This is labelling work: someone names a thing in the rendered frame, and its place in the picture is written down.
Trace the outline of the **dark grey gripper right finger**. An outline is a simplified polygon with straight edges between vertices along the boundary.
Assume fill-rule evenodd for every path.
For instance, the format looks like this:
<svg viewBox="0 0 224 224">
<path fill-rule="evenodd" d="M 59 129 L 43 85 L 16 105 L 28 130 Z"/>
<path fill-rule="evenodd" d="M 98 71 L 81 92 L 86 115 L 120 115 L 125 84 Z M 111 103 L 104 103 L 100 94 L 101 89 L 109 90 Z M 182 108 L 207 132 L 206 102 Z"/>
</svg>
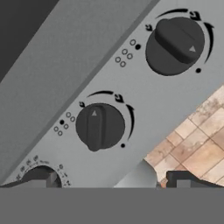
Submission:
<svg viewBox="0 0 224 224">
<path fill-rule="evenodd" d="M 189 171 L 168 171 L 166 173 L 166 178 L 166 186 L 168 188 L 222 188 L 222 185 L 217 185 L 209 181 L 197 178 Z"/>
</svg>

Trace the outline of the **black stove knob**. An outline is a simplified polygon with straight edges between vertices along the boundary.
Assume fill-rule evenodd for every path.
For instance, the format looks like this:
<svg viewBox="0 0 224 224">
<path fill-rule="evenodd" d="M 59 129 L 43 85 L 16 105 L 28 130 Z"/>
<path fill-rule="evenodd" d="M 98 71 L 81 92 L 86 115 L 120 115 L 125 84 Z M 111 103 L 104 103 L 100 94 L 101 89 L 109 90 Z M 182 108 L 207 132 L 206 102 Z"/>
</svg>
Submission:
<svg viewBox="0 0 224 224">
<path fill-rule="evenodd" d="M 163 76 L 182 74 L 202 54 L 205 34 L 188 17 L 163 18 L 149 36 L 145 58 L 149 67 Z"/>
<path fill-rule="evenodd" d="M 125 121 L 117 108 L 106 103 L 94 103 L 78 114 L 75 128 L 79 139 L 96 152 L 119 143 L 125 131 Z"/>
<path fill-rule="evenodd" d="M 52 188 L 61 188 L 62 187 L 62 183 L 61 183 L 61 180 L 60 180 L 60 177 L 59 177 L 59 174 L 52 168 L 48 167 L 48 166 L 45 166 L 45 165 L 41 165 L 41 166 L 37 166 L 35 168 L 32 168 L 31 170 L 29 170 L 25 175 L 36 175 L 36 174 L 42 174 L 42 173 L 50 173 L 50 172 L 55 172 L 57 174 L 57 179 L 56 179 L 56 184 L 57 184 L 57 187 L 52 187 Z"/>
</svg>

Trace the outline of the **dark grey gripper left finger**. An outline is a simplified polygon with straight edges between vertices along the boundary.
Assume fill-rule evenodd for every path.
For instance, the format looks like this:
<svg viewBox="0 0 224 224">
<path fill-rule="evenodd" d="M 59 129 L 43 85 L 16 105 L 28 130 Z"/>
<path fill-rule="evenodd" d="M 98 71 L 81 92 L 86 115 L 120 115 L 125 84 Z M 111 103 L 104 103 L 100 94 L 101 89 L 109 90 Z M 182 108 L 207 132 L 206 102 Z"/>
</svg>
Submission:
<svg viewBox="0 0 224 224">
<path fill-rule="evenodd" d="M 0 185 L 0 188 L 24 187 L 24 188 L 52 188 L 57 187 L 57 174 L 55 172 L 26 175 L 19 181 Z"/>
</svg>

